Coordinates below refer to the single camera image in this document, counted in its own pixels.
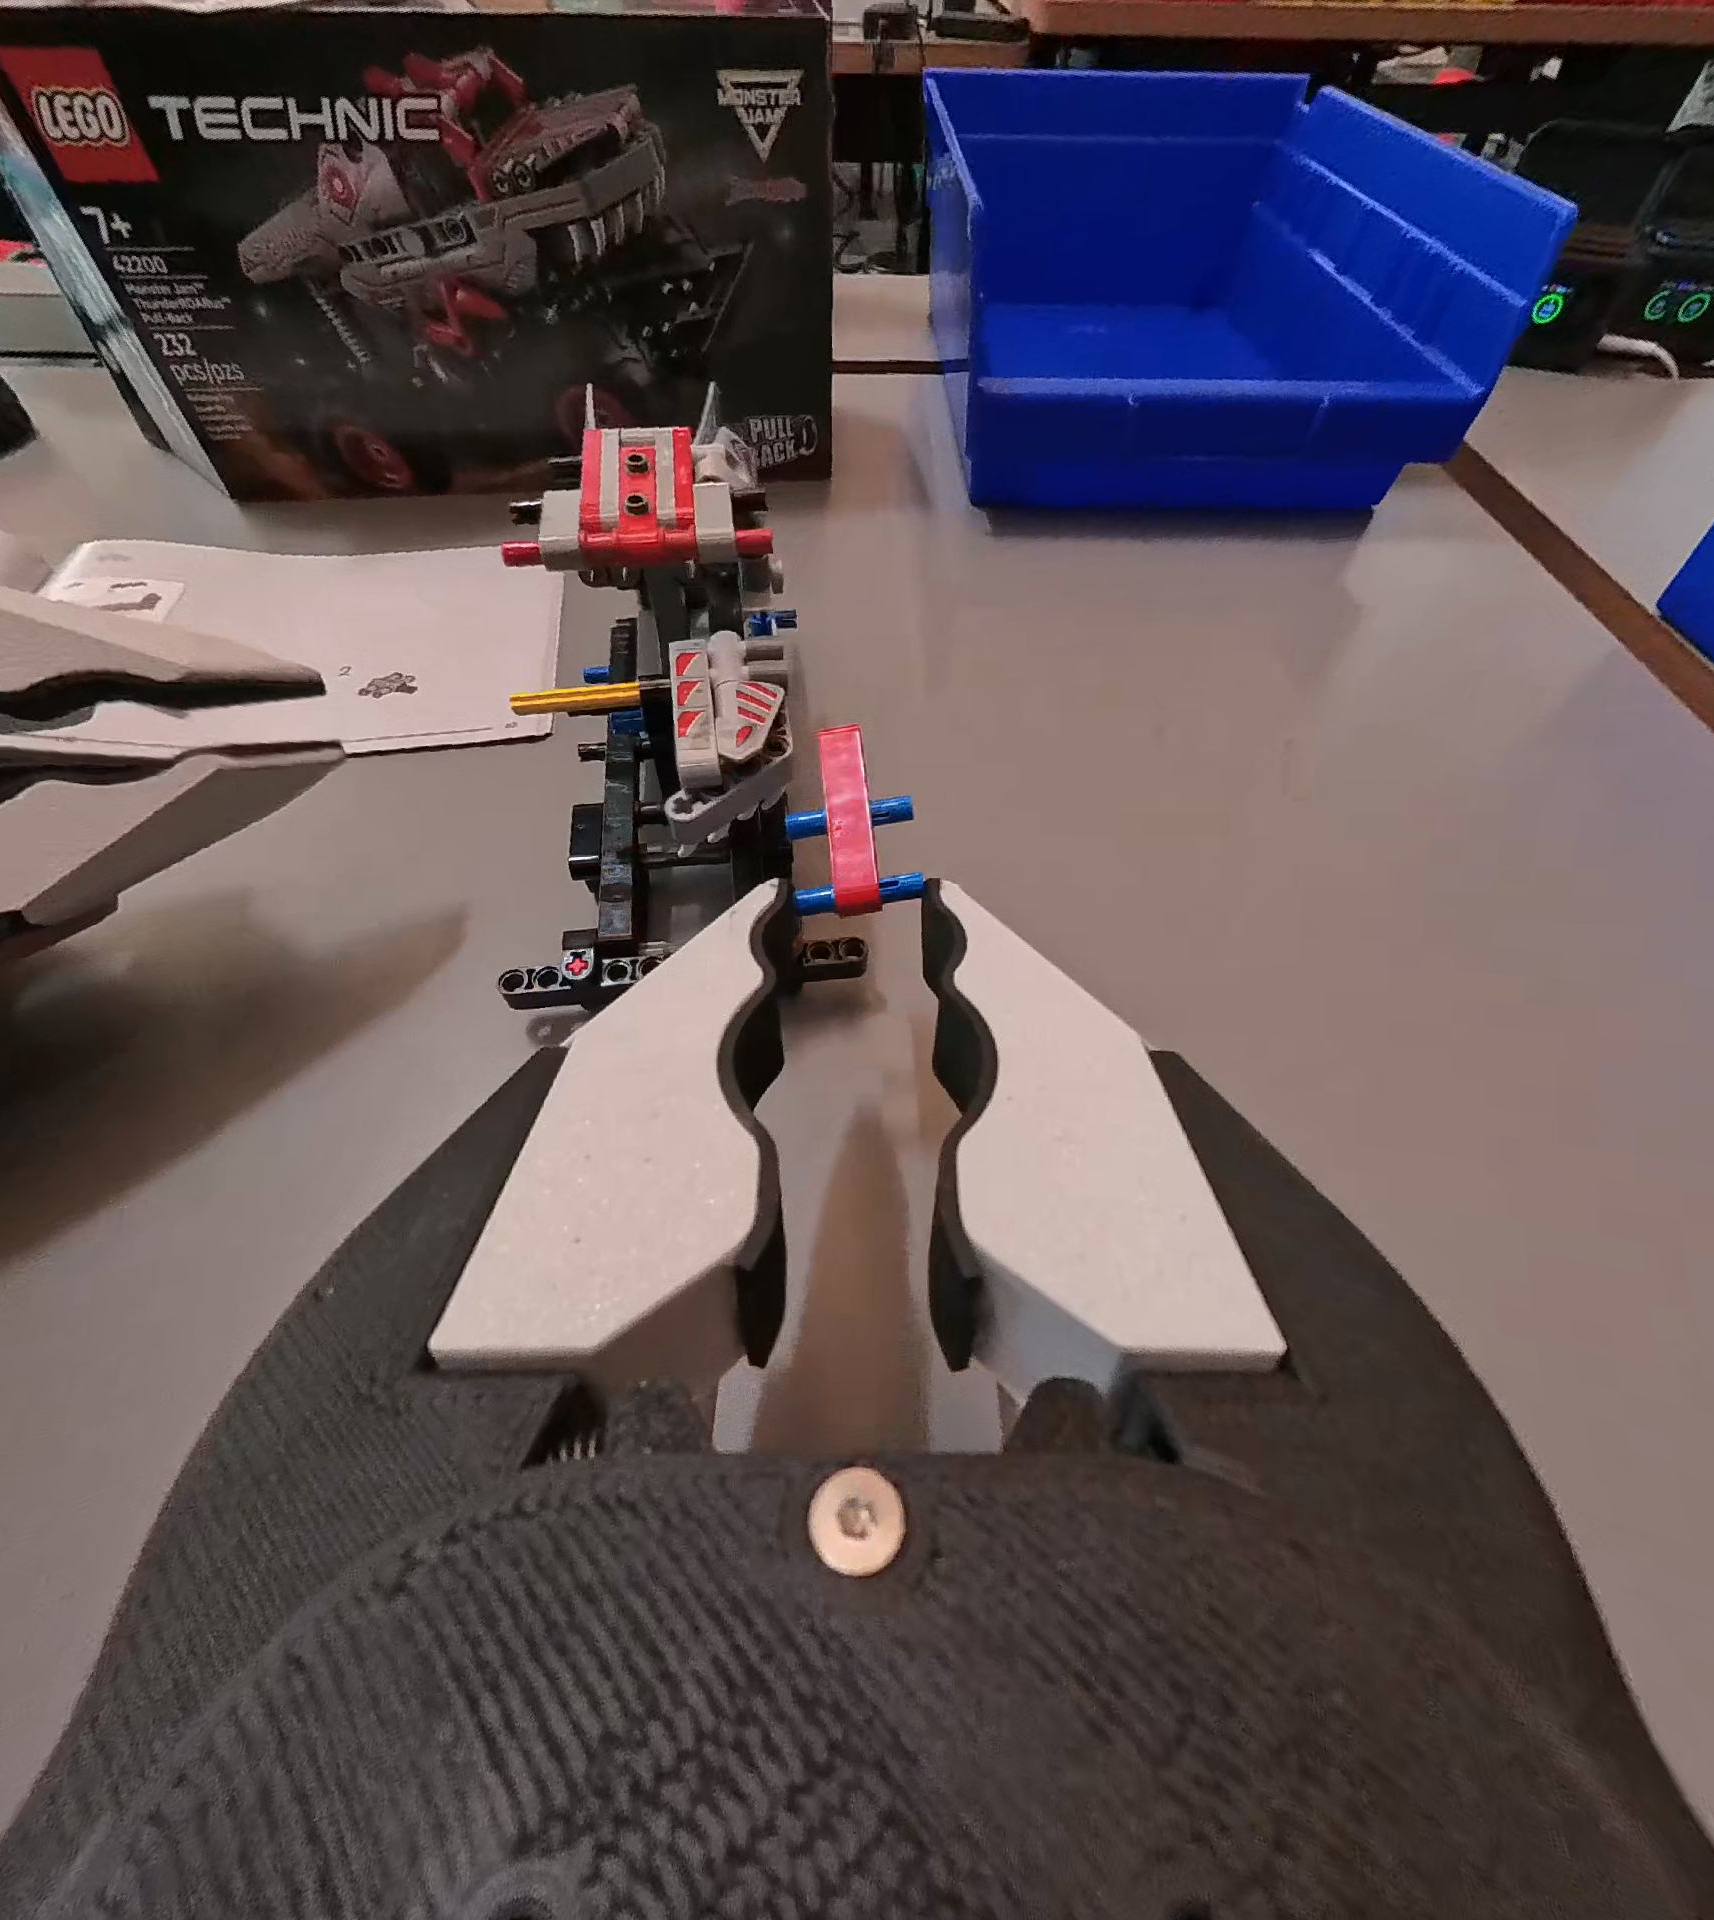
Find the white instruction booklet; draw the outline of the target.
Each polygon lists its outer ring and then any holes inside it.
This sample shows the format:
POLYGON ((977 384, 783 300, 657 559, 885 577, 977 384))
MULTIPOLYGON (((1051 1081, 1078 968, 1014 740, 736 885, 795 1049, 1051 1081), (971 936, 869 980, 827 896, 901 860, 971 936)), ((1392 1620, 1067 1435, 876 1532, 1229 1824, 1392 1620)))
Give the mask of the white instruction booklet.
POLYGON ((492 547, 288 554, 173 540, 91 540, 46 560, 0 530, 0 593, 103 614, 163 657, 190 636, 316 672, 300 698, 171 710, 112 692, 78 719, 28 723, 55 754, 341 745, 397 757, 544 740, 515 692, 556 681, 564 593, 492 547))

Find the grey desk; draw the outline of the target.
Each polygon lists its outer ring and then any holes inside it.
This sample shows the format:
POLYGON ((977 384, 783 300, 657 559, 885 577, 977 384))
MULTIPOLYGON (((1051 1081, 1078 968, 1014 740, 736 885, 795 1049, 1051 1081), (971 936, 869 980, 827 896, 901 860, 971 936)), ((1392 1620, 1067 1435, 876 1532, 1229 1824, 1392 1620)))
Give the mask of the grey desk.
MULTIPOLYGON (((1642 613, 1714 380, 1509 374, 1360 528, 990 518, 918 283, 837 306, 775 497, 811 697, 956 881, 1373 1239, 1531 1454, 1714 1836, 1714 730, 1642 613)), ((0 966, 0 1832, 199 1432, 549 1030, 582 730, 356 761, 0 966)))

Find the red toy beam blue pins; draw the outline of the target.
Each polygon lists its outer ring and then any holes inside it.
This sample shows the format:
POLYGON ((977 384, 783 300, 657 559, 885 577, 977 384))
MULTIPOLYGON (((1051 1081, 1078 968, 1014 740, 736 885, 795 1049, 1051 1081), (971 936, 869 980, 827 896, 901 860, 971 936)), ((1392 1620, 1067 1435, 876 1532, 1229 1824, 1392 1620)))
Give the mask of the red toy beam blue pins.
POLYGON ((910 795, 872 792, 862 727, 821 730, 818 775, 822 804, 784 818, 784 836, 792 846, 825 843, 829 852, 829 882, 795 889, 797 919, 857 920, 886 907, 923 901, 923 872, 889 875, 878 863, 876 836, 912 824, 917 801, 910 795))

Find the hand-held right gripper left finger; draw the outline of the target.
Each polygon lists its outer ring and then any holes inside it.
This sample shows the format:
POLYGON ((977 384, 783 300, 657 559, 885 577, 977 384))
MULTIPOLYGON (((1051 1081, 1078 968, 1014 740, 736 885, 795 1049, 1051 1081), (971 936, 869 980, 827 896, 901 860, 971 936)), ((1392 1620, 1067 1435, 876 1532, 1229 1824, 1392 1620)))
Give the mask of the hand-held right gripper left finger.
POLYGON ((692 936, 562 1052, 428 1338, 448 1373, 726 1373, 786 1313, 777 1147, 786 885, 692 936))

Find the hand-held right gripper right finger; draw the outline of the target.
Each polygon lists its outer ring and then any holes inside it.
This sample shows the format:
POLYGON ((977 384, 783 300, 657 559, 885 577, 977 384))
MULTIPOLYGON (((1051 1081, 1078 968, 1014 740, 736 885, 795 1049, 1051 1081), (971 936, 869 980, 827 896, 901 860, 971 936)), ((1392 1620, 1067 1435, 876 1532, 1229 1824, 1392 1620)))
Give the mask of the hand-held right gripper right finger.
POLYGON ((1288 1345, 1154 1055, 952 881, 923 896, 940 1143, 927 1299, 945 1364, 1051 1381, 1270 1377, 1288 1345))

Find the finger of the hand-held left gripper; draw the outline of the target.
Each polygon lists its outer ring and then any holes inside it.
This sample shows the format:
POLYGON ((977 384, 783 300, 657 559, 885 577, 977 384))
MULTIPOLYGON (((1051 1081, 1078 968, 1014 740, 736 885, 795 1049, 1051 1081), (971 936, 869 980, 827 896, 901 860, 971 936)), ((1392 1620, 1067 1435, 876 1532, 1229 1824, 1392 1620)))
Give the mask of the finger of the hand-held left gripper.
POLYGON ((91 920, 285 810, 345 759, 336 740, 111 747, 0 733, 0 925, 91 920))
POLYGON ((0 716, 125 705, 167 712, 310 700, 319 671, 250 644, 0 588, 0 716))

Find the grey red toy brick vehicle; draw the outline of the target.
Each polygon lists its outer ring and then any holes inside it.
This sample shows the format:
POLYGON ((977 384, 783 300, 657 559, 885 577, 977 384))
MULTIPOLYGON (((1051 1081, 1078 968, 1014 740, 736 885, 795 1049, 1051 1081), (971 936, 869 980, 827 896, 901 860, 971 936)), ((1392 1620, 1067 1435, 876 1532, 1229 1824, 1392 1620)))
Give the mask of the grey red toy brick vehicle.
POLYGON ((574 456, 509 511, 509 569, 544 569, 634 608, 608 628, 607 660, 577 685, 518 692, 518 719, 600 719, 579 757, 602 792, 571 812, 569 875, 592 919, 556 958, 498 976, 510 1011, 586 1014, 672 958, 652 882, 720 871, 732 901, 795 879, 798 844, 829 843, 837 809, 795 810, 798 614, 784 604, 769 497, 719 384, 695 424, 619 424, 585 399, 574 456))

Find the black toy set box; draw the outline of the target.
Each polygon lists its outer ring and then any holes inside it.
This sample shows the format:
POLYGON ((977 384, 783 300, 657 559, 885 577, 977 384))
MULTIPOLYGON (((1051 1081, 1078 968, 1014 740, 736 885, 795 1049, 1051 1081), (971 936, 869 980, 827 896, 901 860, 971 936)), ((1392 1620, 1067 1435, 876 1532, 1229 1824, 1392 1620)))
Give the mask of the black toy set box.
POLYGON ((589 424, 827 479, 829 4, 0 4, 0 178, 237 502, 500 494, 589 424))

